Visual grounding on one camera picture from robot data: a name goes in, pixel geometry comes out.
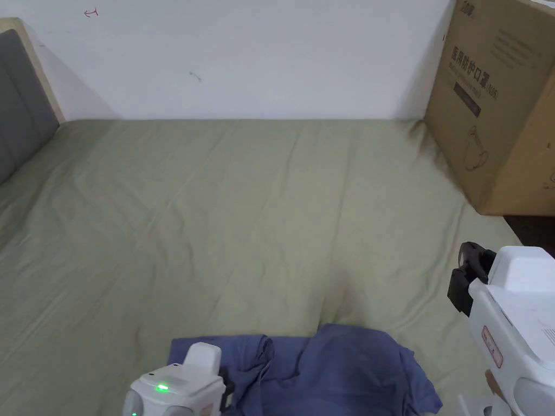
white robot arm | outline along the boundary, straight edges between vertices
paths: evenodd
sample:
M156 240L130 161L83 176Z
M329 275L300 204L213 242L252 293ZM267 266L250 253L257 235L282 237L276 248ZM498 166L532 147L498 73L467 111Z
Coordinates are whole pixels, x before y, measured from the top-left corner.
M193 344L183 364L143 374L131 384L123 416L219 416L226 391L218 375L220 361L220 348Z
M507 401L460 396L461 415L555 414L555 260L539 247L504 247L496 256L465 243L459 263L448 297L469 315Z

mattress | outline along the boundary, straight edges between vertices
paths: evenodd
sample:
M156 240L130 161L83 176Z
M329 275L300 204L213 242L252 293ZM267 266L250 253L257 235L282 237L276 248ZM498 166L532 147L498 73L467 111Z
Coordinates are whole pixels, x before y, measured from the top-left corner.
M0 187L0 414L116 415L170 340L388 332L445 403L486 364L446 297L466 202L421 121L75 121Z

dark floor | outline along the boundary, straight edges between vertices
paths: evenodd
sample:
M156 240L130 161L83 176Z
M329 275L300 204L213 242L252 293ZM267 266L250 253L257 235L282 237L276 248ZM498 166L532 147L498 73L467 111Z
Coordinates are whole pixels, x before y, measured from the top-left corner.
M506 216L505 221L525 246L538 246L555 257L555 217Z

gray headboard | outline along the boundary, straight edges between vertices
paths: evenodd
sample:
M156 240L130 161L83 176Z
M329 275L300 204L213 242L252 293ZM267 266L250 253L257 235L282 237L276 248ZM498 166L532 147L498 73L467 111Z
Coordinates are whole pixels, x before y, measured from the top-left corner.
M46 93L13 29L0 33L0 184L58 128Z

red label sticker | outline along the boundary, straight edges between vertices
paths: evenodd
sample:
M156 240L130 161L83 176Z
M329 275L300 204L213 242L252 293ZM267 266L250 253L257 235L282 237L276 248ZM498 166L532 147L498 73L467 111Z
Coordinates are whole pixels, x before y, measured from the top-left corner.
M493 340L493 337L487 327L484 327L482 330L482 339L486 343L487 349L490 350L490 354L495 361L495 365L497 368L501 368L503 365L503 355L501 354L501 351L499 351L499 348L497 348L497 344L495 344L495 341Z

